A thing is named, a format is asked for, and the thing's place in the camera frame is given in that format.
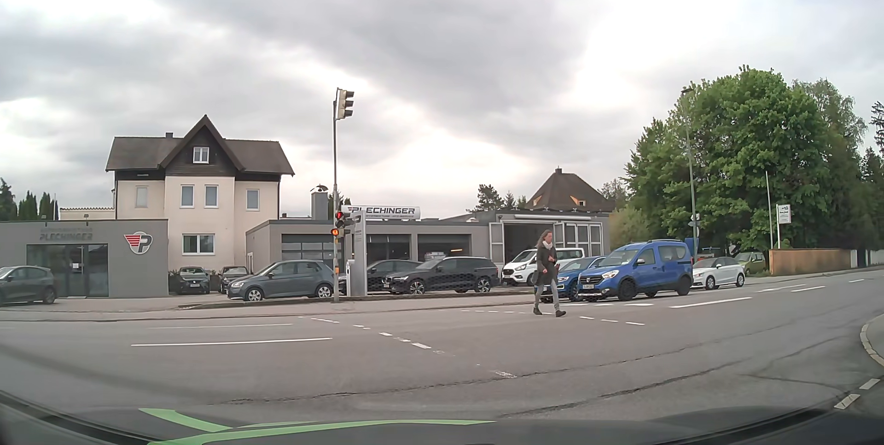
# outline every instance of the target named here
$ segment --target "woman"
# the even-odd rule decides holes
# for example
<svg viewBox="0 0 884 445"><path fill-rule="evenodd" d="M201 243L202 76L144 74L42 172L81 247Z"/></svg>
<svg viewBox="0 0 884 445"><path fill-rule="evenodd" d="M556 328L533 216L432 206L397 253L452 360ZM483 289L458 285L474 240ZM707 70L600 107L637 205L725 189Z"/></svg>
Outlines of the woman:
<svg viewBox="0 0 884 445"><path fill-rule="evenodd" d="M540 296L544 293L544 287L550 286L552 294L552 303L555 305L555 316L561 317L565 315L565 311L558 307L558 289L556 289L556 278L558 277L558 266L556 265L555 247L553 247L553 232L547 229L540 235L537 240L537 281L536 291L534 292L534 313L543 315L540 311Z"/></svg>

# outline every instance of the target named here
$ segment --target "long hair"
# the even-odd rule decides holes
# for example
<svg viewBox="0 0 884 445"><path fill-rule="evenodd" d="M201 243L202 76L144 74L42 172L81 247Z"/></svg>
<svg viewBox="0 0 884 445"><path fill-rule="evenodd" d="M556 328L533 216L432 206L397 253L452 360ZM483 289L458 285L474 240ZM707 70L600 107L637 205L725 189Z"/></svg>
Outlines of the long hair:
<svg viewBox="0 0 884 445"><path fill-rule="evenodd" d="M543 246L543 244L544 244L544 238L547 236L547 234L552 234L552 233L553 233L553 231L550 230L550 229L547 229L546 231L544 231L543 233L541 233L541 234L540 234L540 238L537 239L537 247L541 247L541 246Z"/></svg>

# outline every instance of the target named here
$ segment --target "road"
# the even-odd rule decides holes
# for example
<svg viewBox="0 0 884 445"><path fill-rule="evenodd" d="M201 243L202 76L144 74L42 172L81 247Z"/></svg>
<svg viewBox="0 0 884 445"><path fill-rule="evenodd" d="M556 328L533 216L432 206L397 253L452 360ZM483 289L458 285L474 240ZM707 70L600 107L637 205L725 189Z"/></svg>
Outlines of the road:
<svg viewBox="0 0 884 445"><path fill-rule="evenodd" d="M884 384L858 389L884 379L859 340L884 313L883 280L884 271L866 270L627 303L563 302L561 318L510 304L0 321L0 389L134 428L148 425L119 408L240 424L650 419L740 405L832 409L864 391L844 411L884 416Z"/></svg>

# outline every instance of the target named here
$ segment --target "chimney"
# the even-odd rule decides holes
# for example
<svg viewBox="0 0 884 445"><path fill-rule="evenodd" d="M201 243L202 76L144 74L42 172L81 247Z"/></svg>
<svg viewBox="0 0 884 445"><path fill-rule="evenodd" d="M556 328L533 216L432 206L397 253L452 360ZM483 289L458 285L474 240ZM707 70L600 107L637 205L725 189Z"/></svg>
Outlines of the chimney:
<svg viewBox="0 0 884 445"><path fill-rule="evenodd" d="M313 220L331 220L329 215L329 194L316 191L310 195L310 218Z"/></svg>

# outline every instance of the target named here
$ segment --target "blue car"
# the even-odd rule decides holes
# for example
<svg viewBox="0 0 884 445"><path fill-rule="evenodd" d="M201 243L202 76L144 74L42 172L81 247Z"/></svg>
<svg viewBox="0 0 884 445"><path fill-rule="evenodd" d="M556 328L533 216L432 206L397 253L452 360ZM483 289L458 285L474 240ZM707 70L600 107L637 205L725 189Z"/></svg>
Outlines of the blue car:
<svg viewBox="0 0 884 445"><path fill-rule="evenodd" d="M577 296L589 301L616 296L629 301L639 293L691 292L691 251L679 240L650 240L619 247L577 278Z"/></svg>
<svg viewBox="0 0 884 445"><path fill-rule="evenodd" d="M565 265L558 271L558 288L559 298L568 298L571 302L581 302L582 299L577 296L580 286L577 284L577 278L580 273L595 267L604 257L584 257L574 260ZM550 293L550 287L544 287L544 292L540 296L540 301L549 304L553 301L553 295Z"/></svg>

